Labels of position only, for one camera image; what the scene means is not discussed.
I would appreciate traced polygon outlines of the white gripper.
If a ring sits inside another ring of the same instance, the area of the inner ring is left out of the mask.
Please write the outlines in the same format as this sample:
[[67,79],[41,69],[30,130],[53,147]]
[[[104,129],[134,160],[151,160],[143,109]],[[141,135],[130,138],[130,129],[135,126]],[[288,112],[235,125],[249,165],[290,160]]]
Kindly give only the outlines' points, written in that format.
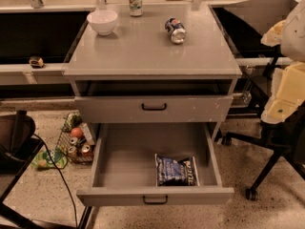
[[[260,42],[269,47],[280,45],[285,20],[274,24]],[[294,62],[284,70],[273,73],[271,96],[264,107],[261,120],[277,124],[284,122],[305,101],[305,63]]]

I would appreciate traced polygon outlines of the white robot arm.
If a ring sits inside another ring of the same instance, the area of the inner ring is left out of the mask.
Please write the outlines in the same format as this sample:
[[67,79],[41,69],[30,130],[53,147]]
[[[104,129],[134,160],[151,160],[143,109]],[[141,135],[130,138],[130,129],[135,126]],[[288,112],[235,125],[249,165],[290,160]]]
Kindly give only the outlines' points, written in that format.
[[261,39],[267,46],[280,45],[284,56],[293,63],[284,70],[275,68],[271,96],[261,120],[284,122],[305,101],[305,0],[301,0],[285,20],[276,23]]

